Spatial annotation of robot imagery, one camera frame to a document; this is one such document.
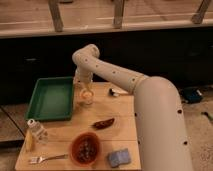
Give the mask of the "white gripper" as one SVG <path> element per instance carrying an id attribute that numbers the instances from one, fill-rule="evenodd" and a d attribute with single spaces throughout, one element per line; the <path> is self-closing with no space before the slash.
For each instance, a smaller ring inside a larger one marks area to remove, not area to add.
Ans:
<path id="1" fill-rule="evenodd" d="M 87 70 L 79 69 L 77 68 L 75 71 L 75 79 L 78 82 L 82 82 L 84 84 L 84 87 L 87 90 L 92 89 L 92 79 L 93 79 L 93 73 Z"/>

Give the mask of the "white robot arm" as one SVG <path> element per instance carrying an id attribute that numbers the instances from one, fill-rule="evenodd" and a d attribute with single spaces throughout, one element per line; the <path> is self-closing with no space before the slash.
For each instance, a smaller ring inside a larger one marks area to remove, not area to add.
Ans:
<path id="1" fill-rule="evenodd" d="M 75 51 L 75 76 L 89 84 L 97 75 L 133 95 L 142 171 L 193 171 L 184 112 L 174 84 L 104 62 L 99 56 L 94 44 Z"/>

